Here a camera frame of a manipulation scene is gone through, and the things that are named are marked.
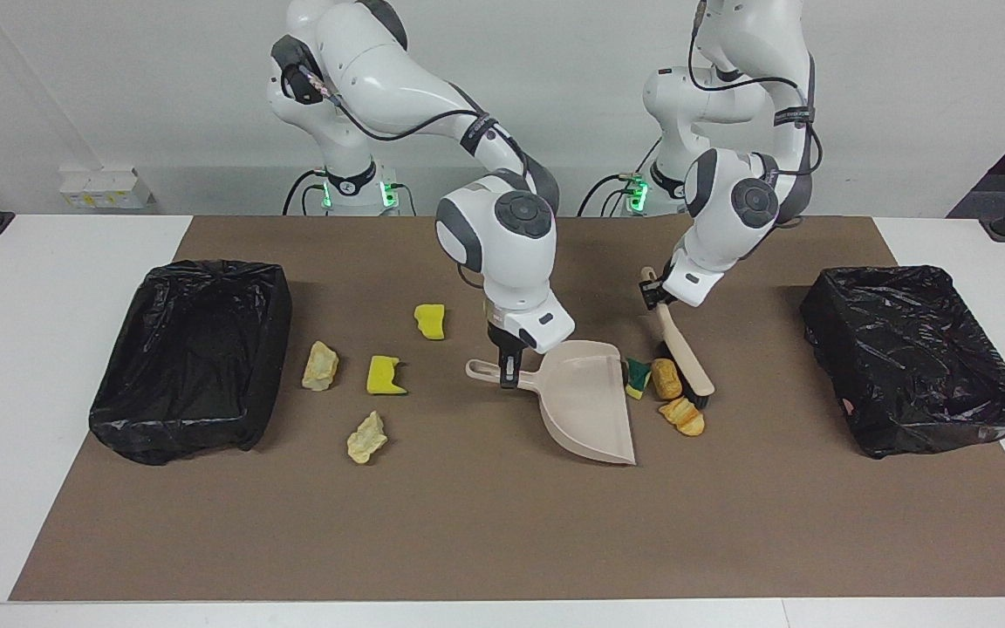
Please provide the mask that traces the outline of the notched yellow sponge piece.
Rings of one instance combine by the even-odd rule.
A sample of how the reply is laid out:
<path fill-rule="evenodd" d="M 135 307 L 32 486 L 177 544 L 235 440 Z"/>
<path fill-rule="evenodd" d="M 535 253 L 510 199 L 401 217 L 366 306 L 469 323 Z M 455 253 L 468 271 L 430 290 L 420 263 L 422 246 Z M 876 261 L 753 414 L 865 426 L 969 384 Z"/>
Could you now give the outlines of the notched yellow sponge piece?
<path fill-rule="evenodd" d="M 394 355 L 372 355 L 368 362 L 366 390 L 371 396 L 407 396 L 408 390 L 396 383 L 401 360 Z"/>

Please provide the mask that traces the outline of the beige plastic dustpan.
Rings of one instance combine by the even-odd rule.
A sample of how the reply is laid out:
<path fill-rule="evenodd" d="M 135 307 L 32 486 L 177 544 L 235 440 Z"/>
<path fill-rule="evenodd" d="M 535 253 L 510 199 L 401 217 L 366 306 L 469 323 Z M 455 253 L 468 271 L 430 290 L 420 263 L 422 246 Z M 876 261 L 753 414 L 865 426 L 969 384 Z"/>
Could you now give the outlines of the beige plastic dustpan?
<path fill-rule="evenodd" d="M 547 432 L 567 452 L 637 465 L 618 347 L 567 339 L 538 370 L 520 371 L 517 388 L 536 394 Z"/>

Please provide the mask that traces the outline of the beige hand brush black bristles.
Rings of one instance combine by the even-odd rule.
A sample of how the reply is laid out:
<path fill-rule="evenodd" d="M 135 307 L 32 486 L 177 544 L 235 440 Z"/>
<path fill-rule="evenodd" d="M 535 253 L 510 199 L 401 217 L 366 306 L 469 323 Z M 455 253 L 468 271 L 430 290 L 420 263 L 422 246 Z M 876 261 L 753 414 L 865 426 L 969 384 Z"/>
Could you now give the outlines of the beige hand brush black bristles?
<path fill-rule="evenodd" d="M 641 277 L 642 281 L 653 281 L 655 276 L 657 276 L 657 273 L 651 267 L 642 267 L 642 270 L 639 272 L 639 277 Z M 685 334 L 681 332 L 677 323 L 675 323 L 669 305 L 658 304 L 653 311 L 655 311 L 655 317 L 658 321 L 660 337 L 666 343 L 667 350 L 671 357 L 673 357 L 675 364 L 679 367 L 680 373 L 685 379 L 687 389 L 691 390 L 687 396 L 699 409 L 705 409 L 711 397 L 714 396 L 714 382 L 711 381 L 708 373 L 706 373 L 701 361 L 695 355 L 694 350 L 691 349 Z"/>

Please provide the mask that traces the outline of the brown round bread toy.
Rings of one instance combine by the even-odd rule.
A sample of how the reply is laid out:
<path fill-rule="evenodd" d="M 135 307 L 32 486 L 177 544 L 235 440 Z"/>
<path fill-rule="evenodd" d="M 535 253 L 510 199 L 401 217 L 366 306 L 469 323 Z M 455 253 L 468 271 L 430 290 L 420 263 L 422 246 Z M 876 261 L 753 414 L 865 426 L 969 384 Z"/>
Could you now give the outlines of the brown round bread toy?
<path fill-rule="evenodd" d="M 678 399 L 685 393 L 678 366 L 672 358 L 655 358 L 651 362 L 651 381 L 655 396 L 661 400 Z"/>

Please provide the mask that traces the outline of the beige crusty bread chunk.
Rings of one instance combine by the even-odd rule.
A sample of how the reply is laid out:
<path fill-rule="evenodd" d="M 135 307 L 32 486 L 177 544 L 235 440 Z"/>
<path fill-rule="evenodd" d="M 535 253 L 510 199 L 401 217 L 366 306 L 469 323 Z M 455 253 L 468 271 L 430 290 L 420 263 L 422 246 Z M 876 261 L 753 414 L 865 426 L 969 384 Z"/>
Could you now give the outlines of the beige crusty bread chunk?
<path fill-rule="evenodd" d="M 310 391 L 331 389 L 338 374 L 338 365 L 339 355 L 325 342 L 315 341 L 304 365 L 301 387 Z"/>

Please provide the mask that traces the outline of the striped croissant toy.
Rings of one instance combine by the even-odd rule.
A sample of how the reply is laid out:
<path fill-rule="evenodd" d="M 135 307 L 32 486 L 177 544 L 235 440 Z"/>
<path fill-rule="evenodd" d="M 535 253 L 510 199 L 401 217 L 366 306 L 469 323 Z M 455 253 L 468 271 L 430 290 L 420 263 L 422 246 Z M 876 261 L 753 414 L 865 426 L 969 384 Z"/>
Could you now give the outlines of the striped croissant toy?
<path fill-rule="evenodd" d="M 660 406 L 659 413 L 679 433 L 686 436 L 697 437 L 705 432 L 706 419 L 702 410 L 686 397 L 668 401 Z"/>

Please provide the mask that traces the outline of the black bag lined bin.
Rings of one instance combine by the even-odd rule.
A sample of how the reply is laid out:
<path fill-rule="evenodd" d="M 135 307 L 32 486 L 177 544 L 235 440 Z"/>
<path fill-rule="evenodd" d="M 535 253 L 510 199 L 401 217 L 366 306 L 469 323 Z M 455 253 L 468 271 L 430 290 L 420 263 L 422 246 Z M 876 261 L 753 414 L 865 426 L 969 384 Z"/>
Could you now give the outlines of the black bag lined bin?
<path fill-rule="evenodd" d="M 290 284 L 275 263 L 153 268 L 115 339 L 89 432 L 151 466 L 254 448 L 274 413 L 291 315 Z"/>

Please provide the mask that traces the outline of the white wall socket box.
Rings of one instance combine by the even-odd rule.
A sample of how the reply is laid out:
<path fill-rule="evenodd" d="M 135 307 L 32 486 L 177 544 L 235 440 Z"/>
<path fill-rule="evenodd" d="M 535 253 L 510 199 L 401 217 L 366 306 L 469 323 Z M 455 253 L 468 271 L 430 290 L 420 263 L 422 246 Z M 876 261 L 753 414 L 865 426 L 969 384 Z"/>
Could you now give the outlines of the white wall socket box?
<path fill-rule="evenodd" d="M 143 210 L 154 202 L 152 190 L 136 168 L 61 170 L 59 175 L 59 192 L 73 209 Z"/>

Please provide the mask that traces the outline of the pale yellow bread chunk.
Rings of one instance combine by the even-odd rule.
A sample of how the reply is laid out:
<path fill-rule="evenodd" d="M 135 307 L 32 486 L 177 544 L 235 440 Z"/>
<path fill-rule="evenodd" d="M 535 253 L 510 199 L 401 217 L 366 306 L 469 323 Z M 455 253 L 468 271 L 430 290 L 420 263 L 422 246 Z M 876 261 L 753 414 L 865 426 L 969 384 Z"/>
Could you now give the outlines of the pale yellow bread chunk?
<path fill-rule="evenodd" d="M 379 411 L 371 411 L 347 437 L 347 456 L 356 465 L 366 465 L 388 442 L 386 424 Z"/>

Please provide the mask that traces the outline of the brown table mat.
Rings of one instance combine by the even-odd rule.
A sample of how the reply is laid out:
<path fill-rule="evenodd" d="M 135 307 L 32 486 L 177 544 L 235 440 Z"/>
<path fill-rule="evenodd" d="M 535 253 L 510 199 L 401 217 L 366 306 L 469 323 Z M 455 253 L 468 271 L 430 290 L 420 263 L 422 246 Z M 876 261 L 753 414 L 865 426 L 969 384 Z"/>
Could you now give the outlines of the brown table mat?
<path fill-rule="evenodd" d="M 426 218 L 199 217 L 180 259 L 284 268 L 290 350 L 267 433 L 148 468 L 88 436 L 11 597 L 24 601 L 1005 597 L 1005 450 L 870 460 L 805 341 L 824 268 L 889 266 L 865 218 L 770 235 L 673 313 L 717 392 L 702 436 L 630 400 L 637 465 L 565 452 L 495 360 L 482 298 Z M 415 306 L 443 304 L 442 341 Z M 332 388 L 301 387 L 312 343 Z M 372 355 L 407 396 L 371 396 Z M 379 411 L 366 465 L 345 442 Z"/>

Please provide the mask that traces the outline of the black bagged bin pink spot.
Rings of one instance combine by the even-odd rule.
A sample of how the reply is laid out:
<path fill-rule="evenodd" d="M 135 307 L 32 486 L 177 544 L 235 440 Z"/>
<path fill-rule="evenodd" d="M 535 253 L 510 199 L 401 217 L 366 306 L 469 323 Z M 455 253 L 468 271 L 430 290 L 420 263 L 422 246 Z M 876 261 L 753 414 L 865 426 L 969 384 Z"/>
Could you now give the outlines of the black bagged bin pink spot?
<path fill-rule="evenodd" d="M 1005 439 L 1005 361 L 942 268 L 825 268 L 799 306 L 861 452 Z"/>

